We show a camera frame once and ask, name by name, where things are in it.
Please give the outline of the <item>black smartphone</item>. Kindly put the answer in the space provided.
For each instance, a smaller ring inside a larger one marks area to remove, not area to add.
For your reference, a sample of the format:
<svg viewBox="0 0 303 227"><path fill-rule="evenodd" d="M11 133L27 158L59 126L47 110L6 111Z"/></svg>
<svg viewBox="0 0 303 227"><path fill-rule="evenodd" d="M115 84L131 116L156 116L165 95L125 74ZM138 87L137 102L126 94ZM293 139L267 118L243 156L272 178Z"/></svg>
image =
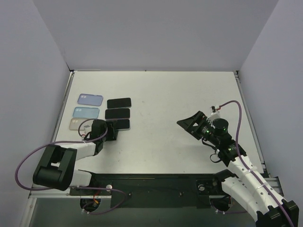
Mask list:
<svg viewBox="0 0 303 227"><path fill-rule="evenodd" d="M108 109L130 108L131 106L132 106L132 102L130 97L107 100Z"/></svg>
<svg viewBox="0 0 303 227"><path fill-rule="evenodd" d="M129 108L115 108L105 110L105 119L129 119L130 109Z"/></svg>
<svg viewBox="0 0 303 227"><path fill-rule="evenodd" d="M113 120L113 125L116 130L129 130L130 120L129 119Z"/></svg>

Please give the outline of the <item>lilac phone case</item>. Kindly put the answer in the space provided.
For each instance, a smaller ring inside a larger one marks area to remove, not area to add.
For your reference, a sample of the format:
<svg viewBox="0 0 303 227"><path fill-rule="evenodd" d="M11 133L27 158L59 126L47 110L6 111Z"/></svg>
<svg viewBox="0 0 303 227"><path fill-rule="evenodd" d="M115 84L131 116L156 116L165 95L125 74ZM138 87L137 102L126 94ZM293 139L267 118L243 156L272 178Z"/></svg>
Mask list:
<svg viewBox="0 0 303 227"><path fill-rule="evenodd" d="M89 106L101 106L102 102L103 96L92 94L80 94L77 100L77 104Z"/></svg>

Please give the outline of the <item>phone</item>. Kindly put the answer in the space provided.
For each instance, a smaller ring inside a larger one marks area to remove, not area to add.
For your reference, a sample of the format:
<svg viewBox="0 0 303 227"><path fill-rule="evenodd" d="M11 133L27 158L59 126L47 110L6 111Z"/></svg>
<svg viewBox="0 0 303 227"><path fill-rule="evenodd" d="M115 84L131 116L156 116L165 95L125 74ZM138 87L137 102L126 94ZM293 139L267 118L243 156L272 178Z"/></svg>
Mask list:
<svg viewBox="0 0 303 227"><path fill-rule="evenodd" d="M99 116L98 108L91 107L75 107L72 117L73 118L86 118L86 119L95 119Z"/></svg>
<svg viewBox="0 0 303 227"><path fill-rule="evenodd" d="M69 124L69 130L77 131L80 128L80 131L84 131L85 128L91 127L93 121L84 118L72 118Z"/></svg>

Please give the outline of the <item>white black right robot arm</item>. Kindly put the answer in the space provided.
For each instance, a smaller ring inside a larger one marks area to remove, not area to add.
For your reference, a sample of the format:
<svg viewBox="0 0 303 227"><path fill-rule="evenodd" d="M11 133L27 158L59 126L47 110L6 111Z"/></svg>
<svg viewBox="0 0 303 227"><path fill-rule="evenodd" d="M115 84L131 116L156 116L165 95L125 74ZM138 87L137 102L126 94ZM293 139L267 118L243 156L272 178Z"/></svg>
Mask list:
<svg viewBox="0 0 303 227"><path fill-rule="evenodd" d="M197 140L209 141L227 167L211 182L216 193L234 198L254 219L258 227L296 227L299 208L287 201L265 180L246 152L228 133L228 122L213 114L208 118L199 111L177 124Z"/></svg>

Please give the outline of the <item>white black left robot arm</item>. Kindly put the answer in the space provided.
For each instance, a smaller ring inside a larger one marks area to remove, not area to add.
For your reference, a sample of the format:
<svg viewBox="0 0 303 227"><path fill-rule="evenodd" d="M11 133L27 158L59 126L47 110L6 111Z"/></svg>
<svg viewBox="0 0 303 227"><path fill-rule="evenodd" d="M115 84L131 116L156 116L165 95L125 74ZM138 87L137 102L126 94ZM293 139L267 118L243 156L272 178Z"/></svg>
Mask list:
<svg viewBox="0 0 303 227"><path fill-rule="evenodd" d="M98 186L92 173L76 170L76 161L98 155L104 143L115 141L117 135L117 120L94 120L84 140L47 145L34 171L33 183L60 191L80 187L88 195L95 193Z"/></svg>

